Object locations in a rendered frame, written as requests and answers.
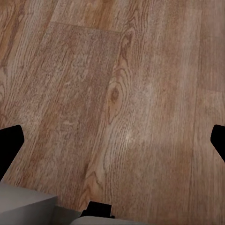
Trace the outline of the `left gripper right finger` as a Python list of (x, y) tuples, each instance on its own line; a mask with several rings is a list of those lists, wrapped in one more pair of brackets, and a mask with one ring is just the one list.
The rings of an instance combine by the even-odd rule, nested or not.
[(225, 162), (225, 126), (214, 125), (210, 141)]

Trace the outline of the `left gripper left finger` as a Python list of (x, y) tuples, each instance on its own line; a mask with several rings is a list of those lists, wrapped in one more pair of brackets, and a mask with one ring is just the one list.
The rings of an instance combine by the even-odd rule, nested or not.
[(24, 144), (21, 125), (0, 130), (0, 181)]

